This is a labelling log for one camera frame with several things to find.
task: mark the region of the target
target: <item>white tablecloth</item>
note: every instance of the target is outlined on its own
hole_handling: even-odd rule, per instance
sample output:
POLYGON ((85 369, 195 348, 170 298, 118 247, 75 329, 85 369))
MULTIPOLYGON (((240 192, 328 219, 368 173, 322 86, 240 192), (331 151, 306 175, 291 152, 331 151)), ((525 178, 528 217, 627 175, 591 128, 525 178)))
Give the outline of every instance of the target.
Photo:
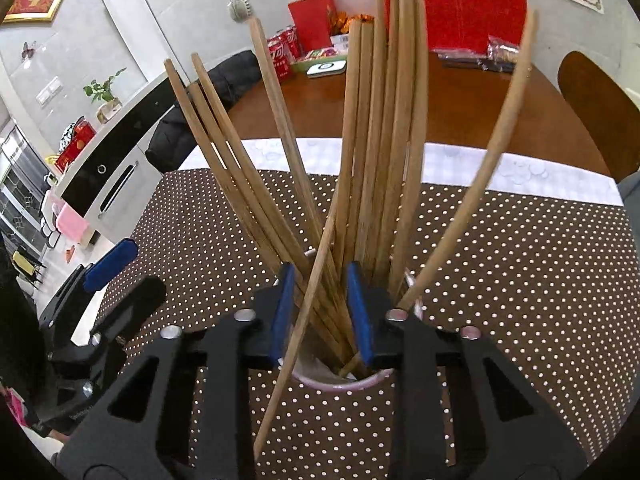
MULTIPOLYGON (((243 141, 258 170, 289 171, 280 139, 243 141)), ((338 175, 341 139, 298 139, 307 173, 338 175)), ((445 186, 470 186, 484 152, 478 148, 424 145, 422 181, 445 186)), ((181 170, 208 168, 199 147, 181 165, 181 170)), ((615 181, 599 173, 505 153, 489 183, 494 191, 531 194, 577 202, 622 206, 615 181)))

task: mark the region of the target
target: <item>polka dot tablecloth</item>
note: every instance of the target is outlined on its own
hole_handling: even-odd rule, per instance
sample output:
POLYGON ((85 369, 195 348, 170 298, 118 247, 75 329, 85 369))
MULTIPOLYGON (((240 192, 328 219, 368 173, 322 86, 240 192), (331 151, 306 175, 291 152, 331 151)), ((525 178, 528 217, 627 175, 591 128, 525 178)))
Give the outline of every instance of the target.
MULTIPOLYGON (((261 173, 308 247, 290 174, 261 173)), ((313 176, 312 184, 326 214, 335 177, 313 176)), ((422 185, 412 272, 424 266, 464 192, 422 185)), ((163 326, 212 326, 219 316, 248 306, 254 290, 274 279, 209 170, 165 175, 132 237, 140 254, 109 285, 98 320, 145 274, 162 278, 168 297, 129 342, 129 359, 163 326)), ((456 251, 425 291, 424 315, 446 330, 481 328, 556 409, 592 460, 626 415, 640 356, 638 303, 638 259, 622 208, 487 191, 456 251)), ((276 375, 250 373, 254 432, 276 375)), ((196 384, 192 439, 206 408, 199 403, 202 381, 196 384)), ((393 377, 340 395, 290 380, 258 460, 258 476, 384 478, 393 391, 393 377)), ((450 428, 446 402, 443 410, 450 428)), ((446 437, 453 462, 448 430, 446 437)))

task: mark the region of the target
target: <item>cabinet handle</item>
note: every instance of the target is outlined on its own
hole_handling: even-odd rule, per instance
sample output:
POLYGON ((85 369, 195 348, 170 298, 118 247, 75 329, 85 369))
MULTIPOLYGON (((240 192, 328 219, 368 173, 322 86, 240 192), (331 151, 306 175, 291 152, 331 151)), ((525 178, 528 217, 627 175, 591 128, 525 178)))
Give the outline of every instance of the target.
POLYGON ((111 204, 113 204, 114 200, 116 200, 116 197, 119 195, 119 193, 122 191, 122 188, 124 187, 124 185, 127 183, 127 181, 131 178, 131 175, 133 175, 133 172, 136 171, 136 168, 138 167, 138 164, 140 162, 137 160, 133 166, 131 167, 131 169, 129 170, 129 173, 127 174, 127 176, 122 180, 122 182, 120 183, 120 185, 118 186, 118 188, 116 189, 115 193, 113 194, 113 196, 111 197, 111 199, 107 202, 107 205, 104 207, 104 209, 100 212, 100 214, 98 215, 98 220, 102 218, 102 215, 104 215, 107 210, 111 207, 111 204))

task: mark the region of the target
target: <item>green plant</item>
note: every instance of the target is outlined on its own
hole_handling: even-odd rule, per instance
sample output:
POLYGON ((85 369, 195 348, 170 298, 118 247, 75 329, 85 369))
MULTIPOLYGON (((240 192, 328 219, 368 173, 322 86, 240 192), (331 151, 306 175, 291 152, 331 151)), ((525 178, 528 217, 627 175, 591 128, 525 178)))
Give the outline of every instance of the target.
POLYGON ((126 69, 127 68, 124 67, 123 69, 118 70, 114 75, 109 76, 107 81, 102 84, 98 83, 94 79, 93 81, 91 81, 90 85, 84 87, 84 93, 87 95, 87 97, 94 96, 94 98, 91 100, 92 103, 95 103, 97 99, 101 99, 105 103, 113 101, 114 97, 111 93, 111 84, 113 83, 113 80, 116 79, 117 76, 122 74, 126 69))

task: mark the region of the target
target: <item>light switch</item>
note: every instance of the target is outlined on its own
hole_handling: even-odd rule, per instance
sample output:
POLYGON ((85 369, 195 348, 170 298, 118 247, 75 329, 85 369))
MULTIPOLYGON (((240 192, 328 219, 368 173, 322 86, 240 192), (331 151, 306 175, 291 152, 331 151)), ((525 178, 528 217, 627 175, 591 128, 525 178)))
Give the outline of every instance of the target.
POLYGON ((45 104, 47 104, 49 102, 49 100, 52 97, 53 96, 51 95, 51 92, 49 91, 49 89, 45 88, 42 92, 40 92, 36 96, 36 100, 40 103, 40 106, 44 106, 45 104))
POLYGON ((62 81, 60 81, 60 78, 58 76, 55 76, 55 78, 53 78, 53 81, 51 81, 51 83, 47 85, 47 88, 53 96, 62 90, 62 81))

